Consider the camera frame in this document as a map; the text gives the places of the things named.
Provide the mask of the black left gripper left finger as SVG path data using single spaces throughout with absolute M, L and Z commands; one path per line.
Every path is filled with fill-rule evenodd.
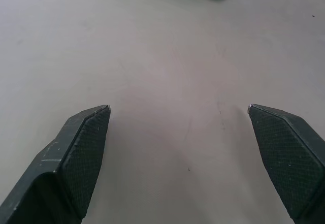
M 70 117 L 1 204 L 1 223 L 81 223 L 100 173 L 109 105 Z

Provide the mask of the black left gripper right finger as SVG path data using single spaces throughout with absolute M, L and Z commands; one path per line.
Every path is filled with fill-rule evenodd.
M 251 104 L 264 167 L 294 223 L 324 223 L 324 140 L 301 117 Z

